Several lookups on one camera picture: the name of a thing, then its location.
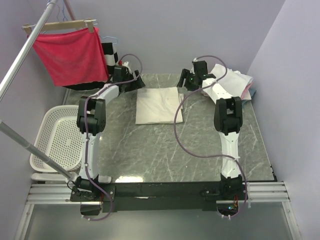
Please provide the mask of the cream white t shirt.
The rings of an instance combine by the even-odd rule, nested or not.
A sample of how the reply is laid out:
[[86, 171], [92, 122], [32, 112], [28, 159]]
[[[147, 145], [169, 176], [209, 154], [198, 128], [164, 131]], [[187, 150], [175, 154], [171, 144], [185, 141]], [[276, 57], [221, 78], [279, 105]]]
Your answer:
[[141, 88], [137, 90], [136, 118], [137, 125], [173, 124], [183, 122], [181, 110], [177, 110], [184, 94], [177, 87]]

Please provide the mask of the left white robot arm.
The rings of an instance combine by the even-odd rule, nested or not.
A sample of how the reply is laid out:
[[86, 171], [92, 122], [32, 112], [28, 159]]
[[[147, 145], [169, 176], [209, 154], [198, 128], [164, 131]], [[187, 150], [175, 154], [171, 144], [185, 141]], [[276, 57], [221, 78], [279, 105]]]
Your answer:
[[82, 135], [81, 167], [77, 183], [110, 183], [111, 177], [99, 177], [98, 150], [100, 136], [107, 125], [106, 105], [120, 94], [145, 87], [139, 70], [132, 70], [128, 61], [120, 61], [113, 74], [96, 93], [82, 96], [78, 103], [76, 125]]

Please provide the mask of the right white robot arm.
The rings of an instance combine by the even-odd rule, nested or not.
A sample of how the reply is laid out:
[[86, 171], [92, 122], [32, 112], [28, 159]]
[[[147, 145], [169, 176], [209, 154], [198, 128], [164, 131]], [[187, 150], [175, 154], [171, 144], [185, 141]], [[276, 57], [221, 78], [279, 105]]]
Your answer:
[[182, 70], [177, 86], [190, 91], [203, 91], [215, 103], [213, 125], [220, 137], [222, 158], [219, 194], [230, 200], [243, 186], [238, 165], [238, 140], [243, 125], [242, 100], [217, 83], [222, 77], [209, 73], [206, 61], [194, 59], [192, 65], [191, 70]]

